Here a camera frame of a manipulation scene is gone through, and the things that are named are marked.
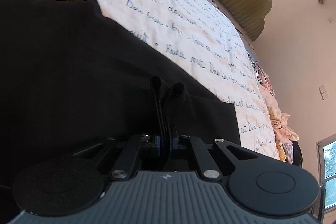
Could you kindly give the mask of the white script-print bedspread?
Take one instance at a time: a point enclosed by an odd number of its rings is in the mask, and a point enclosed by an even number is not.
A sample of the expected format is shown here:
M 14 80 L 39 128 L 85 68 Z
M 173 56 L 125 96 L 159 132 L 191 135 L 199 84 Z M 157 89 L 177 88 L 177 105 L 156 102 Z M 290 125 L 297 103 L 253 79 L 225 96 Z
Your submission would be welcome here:
M 276 139 L 246 48 L 207 0 L 97 0 L 102 13 L 235 106 L 243 147 L 278 159 Z

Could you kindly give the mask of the wall switch near window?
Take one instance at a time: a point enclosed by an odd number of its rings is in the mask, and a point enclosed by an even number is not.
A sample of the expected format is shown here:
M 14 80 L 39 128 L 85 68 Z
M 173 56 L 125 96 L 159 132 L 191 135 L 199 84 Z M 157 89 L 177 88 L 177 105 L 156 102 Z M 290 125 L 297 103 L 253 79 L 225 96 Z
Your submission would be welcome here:
M 325 88 L 324 85 L 322 85 L 322 86 L 319 87 L 319 93 L 321 94 L 321 98 L 323 100 L 326 100 L 329 97 L 329 95 L 327 93 L 327 90 L 326 90 L 326 88 Z

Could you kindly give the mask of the black pants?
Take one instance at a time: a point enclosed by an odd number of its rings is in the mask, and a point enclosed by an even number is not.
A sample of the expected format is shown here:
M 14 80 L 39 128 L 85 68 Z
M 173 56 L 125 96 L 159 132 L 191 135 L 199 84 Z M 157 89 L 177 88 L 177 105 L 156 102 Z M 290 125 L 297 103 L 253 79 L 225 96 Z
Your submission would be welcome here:
M 240 144 L 232 104 L 102 15 L 96 0 L 1 0 L 1 191 L 72 213 L 142 135 Z

